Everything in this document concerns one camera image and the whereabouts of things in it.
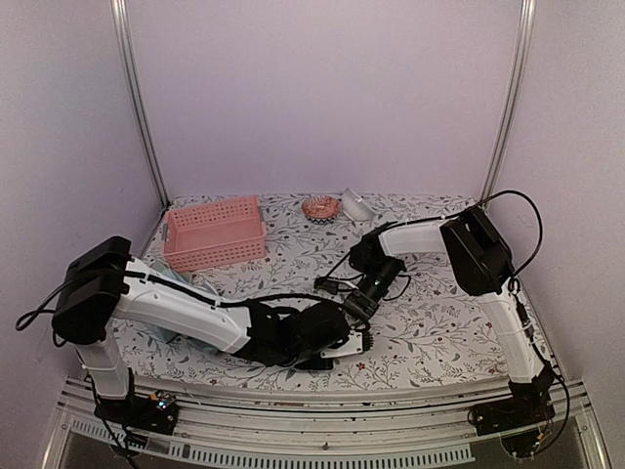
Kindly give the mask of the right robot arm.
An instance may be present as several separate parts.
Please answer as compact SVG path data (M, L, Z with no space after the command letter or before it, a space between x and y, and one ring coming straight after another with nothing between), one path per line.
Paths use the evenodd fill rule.
M537 353L534 327L519 299L512 251L479 208L449 218L388 222L364 234L350 249L350 266L363 274L345 300L349 312L368 321L399 273L401 257L417 253L447 256L460 289L477 299L504 352L514 385L538 381L547 366Z

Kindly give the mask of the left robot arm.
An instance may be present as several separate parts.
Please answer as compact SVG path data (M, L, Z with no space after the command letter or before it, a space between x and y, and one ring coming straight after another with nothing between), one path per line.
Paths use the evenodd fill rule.
M98 396L125 424L138 423L146 410L113 337L114 319L156 325L265 366L363 349L362 334L334 301L316 297L302 311L272 307L265 299L231 302L165 277L134 258L130 246L113 236L74 260L52 318L54 332L75 348Z

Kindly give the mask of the pink plastic basket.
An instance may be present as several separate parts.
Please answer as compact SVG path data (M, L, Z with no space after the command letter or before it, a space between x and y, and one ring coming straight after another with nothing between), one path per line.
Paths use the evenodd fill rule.
M165 215L163 234L164 258L178 273L266 255L267 227L256 195L172 209Z

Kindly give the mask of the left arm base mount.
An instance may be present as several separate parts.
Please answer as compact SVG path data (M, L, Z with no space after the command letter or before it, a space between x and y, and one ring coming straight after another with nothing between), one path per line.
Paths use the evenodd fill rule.
M95 397L95 414L124 429L138 429L172 436L178 422L179 408L173 395L157 391L147 397L131 391L124 399Z

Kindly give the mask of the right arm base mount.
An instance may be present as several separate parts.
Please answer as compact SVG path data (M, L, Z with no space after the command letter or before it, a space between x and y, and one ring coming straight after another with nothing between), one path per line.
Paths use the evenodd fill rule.
M516 430L555 417L549 387L513 382L509 385L511 397L474 405L469 409L468 422L479 436Z

